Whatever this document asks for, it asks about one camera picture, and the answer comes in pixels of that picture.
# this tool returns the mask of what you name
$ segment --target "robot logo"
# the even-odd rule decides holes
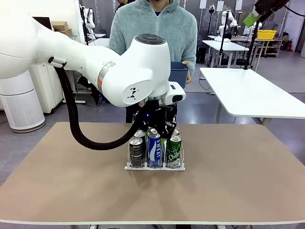
[[[135,100],[134,94],[135,94],[137,91],[139,91],[139,90],[137,90],[137,89],[134,87],[134,88],[131,88],[130,91],[132,91],[132,95],[129,96],[129,97],[127,97],[127,99],[133,98],[133,99]]]

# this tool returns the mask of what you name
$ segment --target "yellow basket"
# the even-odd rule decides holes
[[[259,30],[257,38],[259,40],[273,40],[276,34],[276,30]]]

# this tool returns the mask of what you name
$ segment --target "hand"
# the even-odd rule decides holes
[[[182,63],[188,66],[190,62],[189,61],[183,61]],[[192,78],[191,78],[191,74],[190,74],[190,71],[189,71],[187,73],[186,84],[189,84],[190,82],[192,82]]]

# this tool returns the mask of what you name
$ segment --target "cardboard box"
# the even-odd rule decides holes
[[[56,31],[67,31],[69,29],[66,21],[52,21],[51,25]]]
[[[71,29],[67,29],[66,31],[59,31],[65,35],[67,35],[68,37],[71,37],[72,36],[72,30]]]

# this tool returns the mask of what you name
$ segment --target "white wall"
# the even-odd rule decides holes
[[[67,21],[77,41],[85,43],[78,0],[7,0],[8,6],[28,12],[32,17],[49,17],[51,21]]]
[[[305,0],[290,0],[289,8],[300,14],[305,14]],[[295,50],[296,44],[299,40],[303,25],[304,17],[298,16],[288,11],[288,17],[284,31],[289,33],[289,39],[292,40],[292,49]]]

